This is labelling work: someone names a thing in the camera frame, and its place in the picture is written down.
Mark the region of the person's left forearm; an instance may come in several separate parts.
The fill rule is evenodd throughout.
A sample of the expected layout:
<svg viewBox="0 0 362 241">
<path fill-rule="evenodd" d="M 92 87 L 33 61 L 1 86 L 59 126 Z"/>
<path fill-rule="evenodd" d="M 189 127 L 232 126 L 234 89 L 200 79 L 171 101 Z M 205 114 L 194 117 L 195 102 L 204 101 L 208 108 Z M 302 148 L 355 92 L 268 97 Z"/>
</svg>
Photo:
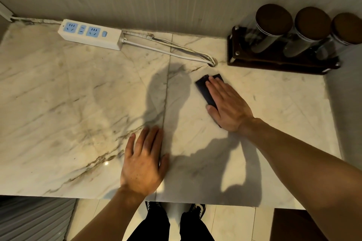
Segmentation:
<svg viewBox="0 0 362 241">
<path fill-rule="evenodd" d="M 121 186 L 102 211 L 71 241 L 122 241 L 138 207 L 152 193 Z"/>
</svg>

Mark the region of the person's right forearm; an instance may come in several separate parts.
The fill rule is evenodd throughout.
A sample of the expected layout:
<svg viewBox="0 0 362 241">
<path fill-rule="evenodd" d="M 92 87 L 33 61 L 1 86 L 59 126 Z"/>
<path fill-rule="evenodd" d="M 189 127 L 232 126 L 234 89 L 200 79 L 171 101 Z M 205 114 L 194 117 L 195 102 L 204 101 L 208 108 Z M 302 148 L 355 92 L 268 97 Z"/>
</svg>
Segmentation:
<svg viewBox="0 0 362 241">
<path fill-rule="evenodd" d="M 239 133 L 260 150 L 329 241 L 362 241 L 362 171 L 259 118 Z"/>
</svg>

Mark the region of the white power strip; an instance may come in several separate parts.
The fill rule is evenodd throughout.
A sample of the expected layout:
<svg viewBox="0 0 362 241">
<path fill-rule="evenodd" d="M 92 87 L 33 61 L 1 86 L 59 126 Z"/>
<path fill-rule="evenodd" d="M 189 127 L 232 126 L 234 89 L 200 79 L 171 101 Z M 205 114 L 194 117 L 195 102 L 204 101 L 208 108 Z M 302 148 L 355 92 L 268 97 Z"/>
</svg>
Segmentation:
<svg viewBox="0 0 362 241">
<path fill-rule="evenodd" d="M 58 34 L 65 40 L 120 51 L 124 34 L 121 29 L 88 24 L 75 20 L 64 19 Z"/>
</svg>

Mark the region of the person's right shoe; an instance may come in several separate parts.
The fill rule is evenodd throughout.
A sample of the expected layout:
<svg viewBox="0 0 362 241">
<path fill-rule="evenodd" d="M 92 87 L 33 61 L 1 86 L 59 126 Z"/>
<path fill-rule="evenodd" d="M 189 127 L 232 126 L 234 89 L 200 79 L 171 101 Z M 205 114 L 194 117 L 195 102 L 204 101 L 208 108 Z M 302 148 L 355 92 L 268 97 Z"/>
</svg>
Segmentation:
<svg viewBox="0 0 362 241">
<path fill-rule="evenodd" d="M 197 216 L 201 220 L 205 211 L 206 211 L 206 204 L 193 203 L 191 204 L 188 213 Z"/>
</svg>

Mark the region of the person's right hand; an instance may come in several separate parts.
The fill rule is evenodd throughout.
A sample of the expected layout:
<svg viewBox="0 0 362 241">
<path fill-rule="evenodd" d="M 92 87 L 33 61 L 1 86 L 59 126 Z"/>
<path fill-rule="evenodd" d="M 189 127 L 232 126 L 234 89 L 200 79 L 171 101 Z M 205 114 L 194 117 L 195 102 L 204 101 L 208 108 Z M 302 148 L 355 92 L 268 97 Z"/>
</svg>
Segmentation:
<svg viewBox="0 0 362 241">
<path fill-rule="evenodd" d="M 206 82 L 221 116 L 220 127 L 232 133 L 245 136 L 247 124 L 254 120 L 253 113 L 246 101 L 228 83 L 220 78 L 209 76 Z"/>
</svg>

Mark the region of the black trousers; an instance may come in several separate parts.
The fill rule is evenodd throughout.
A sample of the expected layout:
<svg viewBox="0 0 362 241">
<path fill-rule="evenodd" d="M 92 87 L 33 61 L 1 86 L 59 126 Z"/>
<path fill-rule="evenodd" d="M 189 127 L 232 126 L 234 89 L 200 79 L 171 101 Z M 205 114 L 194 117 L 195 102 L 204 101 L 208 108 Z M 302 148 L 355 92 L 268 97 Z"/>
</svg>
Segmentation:
<svg viewBox="0 0 362 241">
<path fill-rule="evenodd" d="M 170 222 L 166 211 L 150 211 L 127 241 L 169 241 Z M 184 212 L 179 225 L 180 241 L 215 241 L 205 223 Z"/>
</svg>

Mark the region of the person's left shoe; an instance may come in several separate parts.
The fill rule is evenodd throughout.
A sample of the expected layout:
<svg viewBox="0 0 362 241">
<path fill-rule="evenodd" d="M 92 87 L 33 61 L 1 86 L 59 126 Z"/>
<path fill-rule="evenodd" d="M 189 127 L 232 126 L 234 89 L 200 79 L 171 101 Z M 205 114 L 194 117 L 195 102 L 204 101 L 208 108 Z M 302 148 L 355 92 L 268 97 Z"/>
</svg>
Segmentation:
<svg viewBox="0 0 362 241">
<path fill-rule="evenodd" d="M 164 207 L 160 202 L 156 201 L 145 201 L 147 212 L 150 211 L 165 211 Z"/>
</svg>

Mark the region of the white wall conduit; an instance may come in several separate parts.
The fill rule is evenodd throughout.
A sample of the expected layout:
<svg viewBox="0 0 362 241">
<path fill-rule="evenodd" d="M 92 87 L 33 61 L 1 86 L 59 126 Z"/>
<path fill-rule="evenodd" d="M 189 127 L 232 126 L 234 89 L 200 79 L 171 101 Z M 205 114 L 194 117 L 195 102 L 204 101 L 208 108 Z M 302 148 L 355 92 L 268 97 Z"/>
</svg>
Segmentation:
<svg viewBox="0 0 362 241">
<path fill-rule="evenodd" d="M 9 22 L 13 22 L 14 13 L 0 2 L 0 15 Z"/>
</svg>

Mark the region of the person's left hand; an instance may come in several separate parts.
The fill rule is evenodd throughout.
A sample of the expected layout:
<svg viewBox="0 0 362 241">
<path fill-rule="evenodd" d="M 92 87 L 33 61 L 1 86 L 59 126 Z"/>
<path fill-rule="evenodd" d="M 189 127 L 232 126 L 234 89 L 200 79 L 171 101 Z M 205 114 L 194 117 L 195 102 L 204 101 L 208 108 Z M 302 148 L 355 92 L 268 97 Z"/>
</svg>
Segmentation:
<svg viewBox="0 0 362 241">
<path fill-rule="evenodd" d="M 159 159 L 154 159 L 152 156 L 143 155 L 143 130 L 137 138 L 135 138 L 133 155 L 130 158 L 125 158 L 120 176 L 120 186 L 128 186 L 135 191 L 153 191 L 160 186 L 165 177 L 159 177 L 159 161 L 161 158 L 161 146 L 163 142 L 164 132 L 159 127 L 158 145 Z"/>
</svg>

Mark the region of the glass jar with brown lid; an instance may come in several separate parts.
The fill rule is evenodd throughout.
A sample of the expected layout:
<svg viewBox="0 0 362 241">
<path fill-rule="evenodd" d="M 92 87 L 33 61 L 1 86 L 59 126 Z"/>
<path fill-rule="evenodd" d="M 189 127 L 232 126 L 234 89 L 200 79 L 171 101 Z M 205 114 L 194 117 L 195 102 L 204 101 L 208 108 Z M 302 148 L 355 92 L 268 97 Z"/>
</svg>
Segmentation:
<svg viewBox="0 0 362 241">
<path fill-rule="evenodd" d="M 296 35 L 286 44 L 284 56 L 292 58 L 310 48 L 319 47 L 329 38 L 331 22 L 330 16 L 317 7 L 301 9 L 294 20 Z"/>
<path fill-rule="evenodd" d="M 282 6 L 261 6 L 247 25 L 245 41 L 253 53 L 261 53 L 291 31 L 292 15 Z"/>
<path fill-rule="evenodd" d="M 321 40 L 316 48 L 316 58 L 320 61 L 341 56 L 362 45 L 362 19 L 344 12 L 336 15 L 331 22 L 330 35 Z"/>
</svg>

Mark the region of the grey ribbed cabinet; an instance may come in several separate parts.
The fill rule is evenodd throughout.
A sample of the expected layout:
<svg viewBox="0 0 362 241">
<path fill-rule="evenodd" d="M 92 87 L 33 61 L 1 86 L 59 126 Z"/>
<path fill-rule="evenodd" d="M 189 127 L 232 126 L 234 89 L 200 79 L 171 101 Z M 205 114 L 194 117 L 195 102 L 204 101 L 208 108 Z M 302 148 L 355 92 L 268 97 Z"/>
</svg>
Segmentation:
<svg viewBox="0 0 362 241">
<path fill-rule="evenodd" d="M 66 241 L 78 199 L 0 195 L 0 241 Z"/>
</svg>

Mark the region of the dark wooden jar tray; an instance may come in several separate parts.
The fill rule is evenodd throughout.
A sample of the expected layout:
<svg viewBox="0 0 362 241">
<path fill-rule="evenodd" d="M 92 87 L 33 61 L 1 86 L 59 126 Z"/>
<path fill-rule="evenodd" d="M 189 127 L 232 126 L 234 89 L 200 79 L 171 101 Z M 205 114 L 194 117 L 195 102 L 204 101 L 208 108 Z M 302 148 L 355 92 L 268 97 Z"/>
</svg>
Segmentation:
<svg viewBox="0 0 362 241">
<path fill-rule="evenodd" d="M 229 66 L 314 75 L 325 75 L 330 70 L 336 70 L 342 66 L 338 56 L 319 59 L 313 47 L 295 57 L 286 57 L 283 54 L 285 40 L 277 40 L 265 51 L 254 53 L 245 41 L 246 31 L 246 27 L 234 26 L 227 37 L 227 64 Z"/>
</svg>

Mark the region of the dark blue cleaning cloth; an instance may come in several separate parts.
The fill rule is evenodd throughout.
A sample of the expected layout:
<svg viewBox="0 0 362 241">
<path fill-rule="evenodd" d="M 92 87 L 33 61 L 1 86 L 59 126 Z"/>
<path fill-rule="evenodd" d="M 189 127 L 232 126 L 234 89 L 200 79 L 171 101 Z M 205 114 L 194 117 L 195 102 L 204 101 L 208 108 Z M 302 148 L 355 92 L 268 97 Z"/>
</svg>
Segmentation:
<svg viewBox="0 0 362 241">
<path fill-rule="evenodd" d="M 206 86 L 207 81 L 209 81 L 209 75 L 204 75 L 195 82 L 195 85 L 205 99 L 207 106 L 213 106 L 216 110 L 218 110 L 218 106 L 214 98 L 212 97 L 208 87 Z"/>
</svg>

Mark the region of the person's shoe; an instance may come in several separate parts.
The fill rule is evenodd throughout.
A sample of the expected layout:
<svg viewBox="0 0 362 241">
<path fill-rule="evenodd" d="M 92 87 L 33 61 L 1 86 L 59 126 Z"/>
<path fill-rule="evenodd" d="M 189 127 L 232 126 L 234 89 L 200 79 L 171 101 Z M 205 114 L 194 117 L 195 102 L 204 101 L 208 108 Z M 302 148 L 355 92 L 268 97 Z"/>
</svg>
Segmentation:
<svg viewBox="0 0 362 241">
<path fill-rule="evenodd" d="M 164 207 L 160 202 L 156 201 L 145 201 L 147 212 L 150 211 L 165 211 Z"/>
<path fill-rule="evenodd" d="M 205 211 L 206 211 L 206 204 L 193 203 L 191 204 L 188 213 L 197 216 L 201 220 Z"/>
</svg>

